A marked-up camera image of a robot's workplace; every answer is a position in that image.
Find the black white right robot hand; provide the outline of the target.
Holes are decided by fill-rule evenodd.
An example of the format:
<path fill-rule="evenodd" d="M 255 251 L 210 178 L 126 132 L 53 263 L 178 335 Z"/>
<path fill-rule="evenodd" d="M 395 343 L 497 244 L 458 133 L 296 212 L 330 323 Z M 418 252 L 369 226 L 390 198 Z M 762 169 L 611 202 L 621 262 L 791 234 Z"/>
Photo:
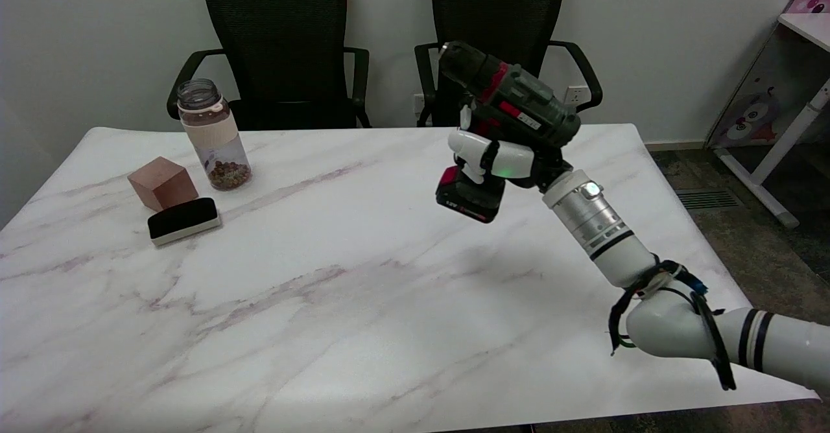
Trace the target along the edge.
<path fill-rule="evenodd" d="M 518 187 L 537 187 L 545 192 L 561 176 L 575 170 L 564 161 L 560 150 L 539 150 L 498 141 L 483 134 L 483 129 L 474 128 L 475 122 L 472 109 L 463 106 L 460 126 L 449 135 L 447 142 L 460 172 L 477 185 L 499 178 Z"/>

